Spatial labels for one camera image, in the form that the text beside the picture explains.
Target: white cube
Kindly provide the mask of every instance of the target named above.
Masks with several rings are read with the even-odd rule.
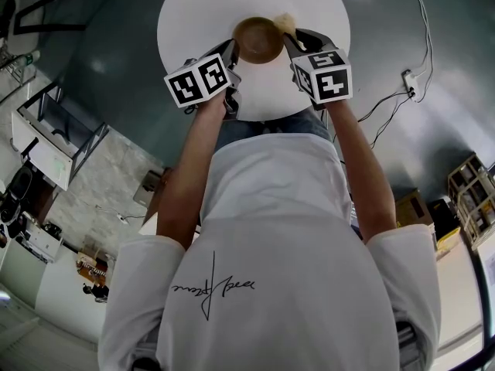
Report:
[[[231,84],[219,53],[181,67],[165,82],[178,108],[209,100]]]
[[[343,49],[299,56],[292,65],[299,89],[317,104],[353,96],[350,62]]]

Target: forearm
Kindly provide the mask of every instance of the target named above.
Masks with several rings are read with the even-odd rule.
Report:
[[[170,175],[159,204],[157,235],[179,242],[186,250],[203,203],[208,171],[225,115],[223,99],[201,107],[187,135],[179,164]]]
[[[396,228],[390,184],[345,101],[326,104],[346,163],[347,178],[366,243],[372,236]]]

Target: dark floor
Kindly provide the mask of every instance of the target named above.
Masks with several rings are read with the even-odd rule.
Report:
[[[174,165],[190,117],[175,107],[163,82],[156,26],[164,0],[63,0],[46,22],[89,22],[82,33],[42,39],[39,67],[63,76],[68,93],[164,165]],[[375,152],[396,195],[419,187],[444,194],[446,176],[468,155],[495,162],[495,0],[424,0],[435,76],[421,104],[407,102]],[[417,0],[343,0],[351,28],[357,116],[401,86],[401,72],[419,66],[425,29]],[[372,140],[394,101],[363,128]]]

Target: table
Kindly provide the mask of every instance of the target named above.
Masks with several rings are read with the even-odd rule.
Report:
[[[252,16],[273,19],[287,12],[299,28],[320,32],[349,52],[350,24],[342,0],[165,0],[157,38],[168,73],[188,58],[199,58],[215,45],[230,39],[236,24]],[[270,63],[239,61],[242,77],[239,119],[266,121],[295,114],[311,105],[292,82],[287,52]]]

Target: shirt sleeve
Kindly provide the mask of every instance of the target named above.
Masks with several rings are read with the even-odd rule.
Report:
[[[160,323],[184,253],[179,243],[166,237],[143,237],[121,246],[98,344],[102,370],[131,369],[138,345]]]
[[[441,320],[432,234],[425,225],[406,226],[372,237],[367,248],[394,311],[401,368],[429,369],[436,357]]]

